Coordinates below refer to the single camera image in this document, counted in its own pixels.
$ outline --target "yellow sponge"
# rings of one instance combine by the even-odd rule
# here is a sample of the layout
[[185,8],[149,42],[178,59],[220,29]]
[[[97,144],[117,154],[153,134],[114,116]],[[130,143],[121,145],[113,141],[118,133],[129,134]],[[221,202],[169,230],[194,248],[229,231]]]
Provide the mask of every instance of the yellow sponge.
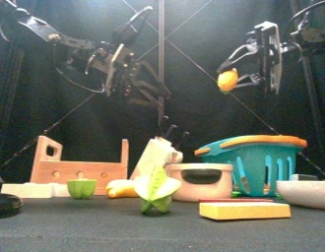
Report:
[[201,215],[214,220],[290,218],[290,205],[272,202],[201,203]]

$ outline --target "banana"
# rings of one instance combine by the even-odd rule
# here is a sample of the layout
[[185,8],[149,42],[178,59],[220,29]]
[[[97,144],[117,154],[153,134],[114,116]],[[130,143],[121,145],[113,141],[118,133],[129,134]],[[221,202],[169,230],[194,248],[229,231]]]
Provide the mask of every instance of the banana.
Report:
[[107,194],[111,198],[135,198],[138,194],[134,189],[134,180],[117,179],[110,182]]

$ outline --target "basket handle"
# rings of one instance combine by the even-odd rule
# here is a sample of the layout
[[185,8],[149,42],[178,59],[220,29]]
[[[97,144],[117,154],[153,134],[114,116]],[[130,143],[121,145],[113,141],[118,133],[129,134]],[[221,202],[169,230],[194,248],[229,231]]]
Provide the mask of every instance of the basket handle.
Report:
[[293,144],[298,147],[306,148],[308,143],[304,139],[300,139],[293,136],[269,136],[269,135],[258,135],[258,136],[242,136],[238,138],[233,138],[220,145],[222,149],[230,148],[242,144],[254,144],[254,143],[278,143],[278,144]]
[[210,152],[210,148],[202,148],[202,149],[198,149],[195,150],[195,156],[201,156],[201,155],[205,155]]

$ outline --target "black backdrop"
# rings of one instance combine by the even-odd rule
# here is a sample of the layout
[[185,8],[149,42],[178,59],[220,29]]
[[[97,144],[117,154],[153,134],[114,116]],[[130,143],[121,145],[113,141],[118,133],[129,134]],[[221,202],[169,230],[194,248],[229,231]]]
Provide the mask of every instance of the black backdrop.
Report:
[[[131,49],[158,70],[159,1],[23,0],[18,3],[59,31],[94,41],[110,41],[114,29],[134,15],[133,9],[151,5],[154,12],[149,24]],[[220,64],[244,43],[245,35],[254,26],[270,21],[285,28],[292,17],[289,1],[166,1],[165,12],[165,76],[173,92],[171,99],[166,101],[166,114],[173,123],[191,132],[182,149],[185,162],[201,161],[194,156],[194,150],[224,138],[273,134],[270,125],[280,133],[308,140],[305,153],[325,167],[325,149],[319,143],[320,130],[315,125],[301,64],[285,62],[280,95],[264,94],[254,87],[226,95],[212,79],[217,77]],[[315,78],[323,90],[319,108],[325,113],[325,55],[317,60]],[[20,78],[14,81],[8,77],[16,74],[19,66]],[[0,37],[0,165],[90,95],[59,78],[50,45],[38,47],[31,42],[20,50]],[[133,172],[157,127],[157,111],[126,106],[98,94],[51,130],[48,136],[64,146],[63,159],[89,161],[119,161],[122,139],[129,138]],[[7,181],[30,181],[35,150],[36,146],[32,146],[0,169]],[[317,173],[304,160],[298,160],[298,171]]]

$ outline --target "ceramic bowl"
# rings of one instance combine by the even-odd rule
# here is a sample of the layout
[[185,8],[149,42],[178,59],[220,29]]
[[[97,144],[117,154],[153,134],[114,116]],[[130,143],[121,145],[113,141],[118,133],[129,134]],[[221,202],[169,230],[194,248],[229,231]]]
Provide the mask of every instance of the ceramic bowl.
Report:
[[277,181],[277,186],[293,205],[325,209],[325,181]]
[[173,198],[191,202],[209,198],[232,198],[232,170],[233,165],[225,163],[178,163],[169,165],[169,176],[182,181],[182,187]]

